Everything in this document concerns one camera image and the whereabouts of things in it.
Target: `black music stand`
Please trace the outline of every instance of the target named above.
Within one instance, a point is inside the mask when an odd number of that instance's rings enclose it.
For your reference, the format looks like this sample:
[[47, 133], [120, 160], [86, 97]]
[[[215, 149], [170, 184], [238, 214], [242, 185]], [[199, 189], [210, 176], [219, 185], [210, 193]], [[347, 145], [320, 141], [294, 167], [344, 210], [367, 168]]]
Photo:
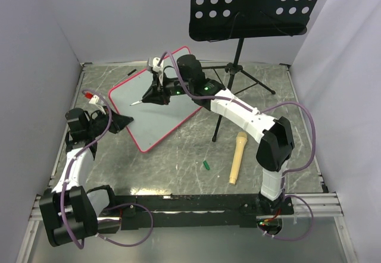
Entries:
[[[233, 63], [224, 68], [230, 74], [227, 88], [241, 72], [273, 95], [275, 91], [243, 70], [238, 64], [245, 38], [294, 36], [307, 32], [307, 23], [317, 0], [190, 0], [189, 36], [195, 41], [216, 42], [239, 39]], [[212, 141], [217, 138], [222, 116], [219, 116]]]

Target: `cable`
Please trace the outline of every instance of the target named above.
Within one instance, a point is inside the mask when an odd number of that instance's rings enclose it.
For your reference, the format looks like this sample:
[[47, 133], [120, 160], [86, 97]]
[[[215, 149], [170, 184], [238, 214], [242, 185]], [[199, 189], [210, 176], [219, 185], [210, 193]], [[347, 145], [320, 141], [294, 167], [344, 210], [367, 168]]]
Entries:
[[111, 122], [113, 120], [113, 117], [112, 117], [112, 114], [111, 114], [111, 108], [110, 108], [109, 104], [107, 103], [106, 99], [102, 95], [100, 95], [98, 92], [96, 92], [96, 91], [94, 91], [92, 89], [84, 89], [84, 90], [82, 90], [83, 94], [85, 94], [85, 92], [90, 92], [90, 93], [98, 96], [105, 103], [105, 105], [107, 107], [107, 111], [108, 111], [108, 123], [107, 123], [107, 126], [106, 126], [105, 130], [102, 132], [102, 134], [97, 139], [95, 139], [91, 143], [87, 144], [85, 147], [83, 147], [81, 150], [79, 150], [78, 153], [75, 154], [74, 157], [72, 157], [72, 159], [69, 162], [69, 165], [67, 166], [67, 170], [66, 170], [66, 173], [65, 173], [65, 180], [64, 180], [64, 183], [62, 185], [62, 191], [61, 191], [61, 196], [60, 196], [60, 210], [61, 210], [62, 221], [64, 223], [64, 226], [65, 226], [65, 228], [67, 230], [67, 233], [69, 234], [71, 240], [75, 243], [75, 245], [79, 249], [83, 249], [84, 248], [84, 246], [85, 246], [85, 240], [82, 239], [81, 243], [79, 243], [79, 241], [77, 240], [76, 236], [74, 235], [72, 229], [70, 228], [69, 223], [68, 223], [67, 218], [66, 218], [66, 213], [65, 213], [65, 192], [66, 192], [66, 187], [67, 187], [66, 180], [70, 176], [70, 171], [71, 171], [71, 168], [73, 166], [74, 161], [85, 150], [87, 150], [87, 148], [90, 148], [92, 145], [94, 145], [96, 142], [98, 142], [106, 134], [106, 132], [108, 131], [108, 129], [109, 129], [110, 125], [111, 125]]
[[90, 114], [90, 121], [93, 121], [94, 119], [93, 119], [93, 115], [94, 114], [97, 114], [98, 113], [98, 111], [96, 110], [96, 111], [93, 111], [91, 114]]
[[286, 33], [286, 32], [284, 32], [283, 30], [280, 30], [280, 29], [275, 25], [275, 23], [273, 22], [273, 20], [271, 20], [271, 19], [276, 20], [276, 18], [274, 18], [274, 17], [272, 17], [272, 16], [269, 16], [268, 14], [266, 14], [266, 13], [263, 12], [263, 11], [260, 11], [260, 13], [262, 13], [263, 15], [265, 15], [265, 16], [270, 20], [270, 22], [272, 23], [272, 25], [275, 27], [276, 30], [278, 30], [279, 32], [281, 32], [282, 34], [284, 34], [284, 35], [286, 35], [286, 36], [290, 36], [290, 37], [292, 37], [292, 35], [290, 35], [289, 33]]
[[122, 207], [125, 207], [125, 206], [131, 206], [131, 205], [134, 205], [134, 206], [138, 206], [138, 207], [140, 207], [140, 208], [143, 208], [146, 212], [148, 212], [149, 217], [151, 217], [151, 226], [150, 226], [150, 228], [149, 228], [149, 230], [148, 230], [147, 235], [146, 235], [141, 241], [139, 241], [139, 242], [137, 242], [137, 243], [134, 243], [134, 244], [122, 244], [122, 243], [113, 241], [113, 240], [111, 240], [110, 238], [107, 238], [107, 237], [105, 237], [105, 236], [103, 236], [103, 235], [101, 235], [101, 234], [99, 234], [99, 233], [97, 233], [96, 236], [99, 237], [99, 238], [101, 238], [101, 239], [103, 239], [103, 240], [105, 240], [105, 241], [107, 241], [107, 242], [110, 242], [110, 243], [112, 243], [112, 244], [115, 244], [115, 245], [117, 245], [117, 246], [121, 246], [121, 247], [135, 247], [135, 246], [137, 246], [137, 245], [142, 244], [144, 241], [146, 241], [146, 240], [148, 239], [148, 237], [151, 235], [151, 233], [152, 233], [152, 231], [153, 231], [153, 229], [154, 229], [154, 218], [153, 218], [152, 213], [149, 211], [148, 208], [146, 208], [146, 207], [143, 206], [143, 205], [139, 205], [138, 203], [123, 203], [123, 204], [121, 204], [121, 205], [113, 206], [112, 208], [105, 208], [104, 210], [105, 210], [105, 211], [110, 211], [110, 210], [112, 210], [112, 209], [122, 208]]
[[275, 215], [273, 217], [267, 218], [264, 221], [268, 223], [268, 222], [273, 221], [274, 219], [276, 219], [279, 215], [280, 215], [280, 208], [278, 209], [278, 211], [275, 213]]
[[163, 68], [163, 73], [165, 73], [166, 68], [174, 68], [174, 67], [172, 67], [171, 65], [167, 65], [167, 66], [165, 66], [165, 67]]
[[298, 241], [298, 240], [305, 239], [308, 235], [310, 235], [310, 233], [311, 233], [311, 231], [313, 229], [314, 222], [315, 222], [314, 213], [312, 212], [312, 209], [309, 206], [309, 204], [307, 204], [307, 202], [305, 200], [303, 200], [300, 196], [287, 195], [287, 196], [285, 196], [285, 199], [286, 198], [297, 198], [300, 201], [302, 201], [305, 204], [305, 206], [308, 208], [308, 210], [310, 211], [310, 214], [311, 214], [311, 224], [310, 224], [310, 227], [308, 228], [308, 230], [303, 235], [298, 236], [296, 238], [287, 238], [287, 237], [280, 237], [280, 236], [270, 235], [265, 230], [263, 230], [259, 225], [258, 225], [258, 227], [259, 227], [260, 230], [263, 231], [263, 235], [266, 235], [267, 237], [271, 237], [271, 238], [276, 239], [276, 240], [281, 240], [281, 241]]
[[234, 26], [236, 24], [236, 19], [237, 19], [237, 16], [240, 14], [241, 12], [237, 12], [236, 15], [234, 16], [234, 20], [233, 20], [233, 24], [232, 24], [232, 29], [230, 29], [230, 34], [229, 34], [229, 37], [227, 39], [220, 39], [220, 40], [212, 40], [212, 41], [208, 41], [209, 43], [214, 43], [214, 42], [219, 42], [219, 41], [226, 41], [226, 40], [230, 40], [230, 38], [232, 37], [232, 34], [233, 34], [233, 29], [234, 29]]

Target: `gray marbled floor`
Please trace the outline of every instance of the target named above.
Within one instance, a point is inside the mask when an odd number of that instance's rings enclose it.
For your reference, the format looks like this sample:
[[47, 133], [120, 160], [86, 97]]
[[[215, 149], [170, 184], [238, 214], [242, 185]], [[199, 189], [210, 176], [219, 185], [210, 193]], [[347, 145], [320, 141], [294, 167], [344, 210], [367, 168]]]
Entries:
[[[143, 66], [87, 65], [82, 88], [93, 88], [107, 95], [108, 91], [125, 79], [127, 73], [134, 68], [139, 71]], [[247, 64], [244, 65], [244, 69], [277, 92], [276, 95], [272, 95], [257, 85], [240, 93], [238, 97], [251, 106], [264, 109], [279, 102], [295, 100], [286, 67]], [[223, 70], [219, 70], [218, 73], [227, 84], [229, 75]], [[216, 79], [212, 71], [206, 71], [206, 74]], [[250, 84], [252, 84], [250, 79], [237, 74], [232, 92], [237, 92]], [[93, 111], [93, 107], [86, 104], [86, 99], [81, 95], [76, 105]], [[302, 166], [309, 158], [311, 149], [298, 108], [281, 107], [269, 114], [274, 117], [284, 115], [291, 121], [295, 149], [289, 167]], [[200, 110], [147, 154], [138, 151], [126, 130], [117, 135], [107, 133], [98, 144], [98, 153], [88, 178], [87, 188], [109, 184], [117, 195], [258, 193], [262, 181], [261, 167], [255, 159], [258, 144], [253, 139], [248, 140], [237, 185], [228, 184], [235, 139], [241, 129], [229, 120], [223, 119], [217, 142], [213, 143], [211, 137], [217, 118], [218, 115], [206, 109]], [[202, 164], [205, 159], [210, 165], [209, 171]], [[64, 164], [64, 153], [61, 153], [56, 182]], [[286, 191], [322, 192], [315, 163], [305, 171], [288, 174]]]

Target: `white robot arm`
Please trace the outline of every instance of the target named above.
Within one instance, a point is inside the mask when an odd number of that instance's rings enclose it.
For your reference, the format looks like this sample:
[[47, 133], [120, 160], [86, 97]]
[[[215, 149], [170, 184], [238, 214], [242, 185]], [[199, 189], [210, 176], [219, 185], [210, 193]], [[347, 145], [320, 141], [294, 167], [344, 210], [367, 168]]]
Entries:
[[52, 246], [59, 246], [72, 240], [73, 235], [69, 236], [67, 231], [69, 225], [70, 231], [76, 238], [96, 235], [97, 216], [104, 208], [115, 205], [114, 193], [110, 186], [97, 187], [88, 190], [87, 193], [84, 187], [96, 155], [96, 137], [104, 134], [106, 130], [118, 133], [132, 122], [133, 118], [119, 115], [103, 107], [95, 96], [90, 95], [89, 98], [90, 103], [96, 105], [99, 110], [89, 115], [81, 108], [73, 108], [66, 113], [69, 131], [65, 139], [65, 168], [58, 184], [52, 190], [46, 190], [39, 201], [45, 230]]
[[[257, 108], [253, 108], [245, 102], [237, 98], [230, 90], [225, 89], [219, 91], [216, 96], [224, 96], [235, 99], [246, 107], [250, 107], [252, 112], [242, 106], [222, 99], [214, 99], [211, 101], [210, 110], [226, 117], [230, 121], [237, 124], [244, 131], [249, 133], [257, 143], [261, 142], [264, 131], [270, 131], [275, 125], [276, 119], [272, 116], [262, 114]], [[275, 201], [282, 193], [282, 175], [286, 170], [287, 160], [281, 164], [279, 171], [269, 171], [263, 168], [263, 180], [261, 186], [261, 194], [270, 201]]]

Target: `purple cable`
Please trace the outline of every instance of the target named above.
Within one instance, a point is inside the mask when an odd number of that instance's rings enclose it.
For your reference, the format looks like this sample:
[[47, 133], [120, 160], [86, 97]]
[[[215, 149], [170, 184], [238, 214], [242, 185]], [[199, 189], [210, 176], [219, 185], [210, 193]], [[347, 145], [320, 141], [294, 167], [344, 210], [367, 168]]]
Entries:
[[152, 231], [153, 231], [153, 229], [154, 229], [154, 218], [153, 218], [152, 213], [149, 211], [148, 208], [146, 208], [146, 207], [143, 206], [143, 205], [139, 205], [138, 203], [123, 203], [123, 204], [121, 204], [121, 205], [113, 206], [112, 208], [105, 208], [104, 210], [105, 210], [105, 211], [110, 211], [110, 210], [112, 210], [112, 209], [122, 208], [122, 207], [125, 207], [125, 206], [131, 206], [131, 205], [134, 205], [134, 206], [138, 206], [138, 207], [140, 207], [140, 208], [143, 208], [146, 212], [148, 212], [149, 217], [151, 217], [151, 226], [150, 226], [150, 228], [149, 228], [149, 230], [148, 230], [147, 235], [146, 235], [141, 241], [139, 241], [139, 242], [137, 242], [137, 243], [134, 243], [134, 244], [122, 244], [122, 243], [113, 241], [113, 240], [111, 240], [111, 239], [109, 239], [109, 238], [107, 238], [107, 237], [105, 237], [105, 236], [103, 236], [103, 235], [101, 235], [101, 234], [98, 234], [98, 237], [100, 237], [100, 238], [103, 239], [103, 240], [106, 240], [107, 242], [110, 242], [110, 243], [112, 243], [112, 244], [115, 244], [115, 245], [117, 245], [117, 246], [121, 246], [121, 247], [135, 247], [135, 246], [137, 246], [137, 245], [139, 245], [139, 244], [142, 244], [144, 241], [146, 241], [146, 240], [148, 239], [148, 237], [151, 235], [151, 233], [152, 233]]
[[287, 173], [300, 172], [300, 171], [306, 169], [309, 165], [311, 165], [312, 161], [314, 160], [315, 152], [316, 152], [316, 129], [315, 129], [315, 122], [314, 122], [314, 119], [312, 118], [311, 113], [308, 111], [308, 109], [306, 109], [306, 107], [303, 104], [300, 104], [300, 103], [295, 102], [295, 101], [286, 101], [286, 102], [282, 102], [281, 104], [277, 104], [277, 105], [275, 105], [273, 107], [266, 108], [264, 111], [262, 111], [262, 113], [265, 113], [267, 111], [271, 111], [271, 110], [273, 110], [275, 108], [281, 107], [282, 105], [286, 105], [286, 104], [296, 105], [296, 106], [300, 107], [306, 113], [306, 115], [308, 117], [308, 120], [310, 121], [310, 124], [311, 124], [312, 147], [311, 147], [311, 156], [308, 159], [307, 163], [305, 163], [305, 165], [303, 165], [300, 168], [296, 168], [296, 169], [291, 169], [291, 170], [285, 171], [283, 173], [283, 176], [285, 174], [287, 174]]
[[100, 95], [98, 92], [96, 92], [92, 89], [82, 90], [82, 93], [85, 93], [85, 92], [90, 92], [93, 95], [98, 96], [105, 103], [105, 105], [107, 107], [107, 111], [108, 111], [108, 123], [107, 123], [106, 129], [102, 132], [102, 134], [97, 139], [95, 139], [94, 141], [92, 141], [91, 143], [89, 143], [85, 147], [83, 147], [81, 150], [79, 150], [78, 153], [75, 154], [75, 156], [70, 160], [69, 165], [67, 166], [66, 173], [65, 173], [65, 181], [64, 181], [64, 184], [62, 185], [62, 191], [61, 191], [61, 197], [60, 197], [60, 208], [61, 208], [62, 221], [64, 223], [64, 226], [65, 226], [67, 233], [69, 234], [70, 238], [77, 245], [77, 247], [79, 249], [83, 249], [83, 247], [85, 246], [85, 240], [82, 239], [81, 243], [79, 243], [79, 241], [77, 240], [73, 231], [71, 230], [69, 223], [67, 221], [67, 218], [66, 218], [66, 214], [65, 214], [65, 191], [66, 191], [66, 187], [67, 187], [66, 180], [70, 176], [71, 167], [73, 166], [73, 163], [76, 160], [76, 158], [79, 157], [87, 148], [90, 148], [92, 145], [94, 145], [96, 142], [98, 142], [106, 134], [106, 132], [108, 131], [108, 129], [111, 125], [111, 122], [113, 120], [112, 115], [111, 115], [111, 108], [110, 108], [109, 104], [107, 103], [106, 99], [103, 98], [103, 96]]
[[259, 228], [260, 228], [260, 230], [262, 230], [264, 232], [264, 235], [266, 235], [268, 237], [271, 237], [273, 239], [276, 239], [276, 240], [281, 240], [281, 241], [298, 241], [298, 240], [305, 239], [308, 235], [310, 235], [310, 233], [312, 231], [312, 228], [313, 228], [313, 225], [314, 225], [314, 220], [315, 220], [314, 219], [314, 213], [312, 212], [311, 207], [300, 196], [287, 195], [287, 196], [285, 196], [284, 199], [286, 199], [286, 198], [297, 198], [300, 201], [302, 201], [305, 204], [305, 206], [308, 208], [308, 210], [310, 211], [310, 214], [311, 214], [311, 224], [310, 224], [310, 227], [308, 228], [308, 230], [303, 235], [301, 235], [299, 237], [296, 237], [296, 238], [287, 238], [287, 237], [280, 237], [280, 236], [270, 235], [265, 230], [263, 230], [260, 226], [259, 226]]

